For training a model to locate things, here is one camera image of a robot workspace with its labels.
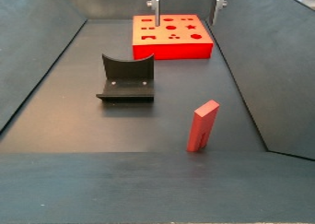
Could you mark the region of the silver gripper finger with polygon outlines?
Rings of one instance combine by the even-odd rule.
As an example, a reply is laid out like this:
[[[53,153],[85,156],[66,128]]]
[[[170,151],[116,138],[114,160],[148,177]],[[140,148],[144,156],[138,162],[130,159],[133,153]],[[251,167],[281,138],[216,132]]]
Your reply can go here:
[[[148,0],[146,6],[154,13],[154,26],[160,26],[160,0]]]
[[[213,26],[217,18],[218,11],[228,5],[226,0],[212,0],[212,9],[209,15],[209,24]]]

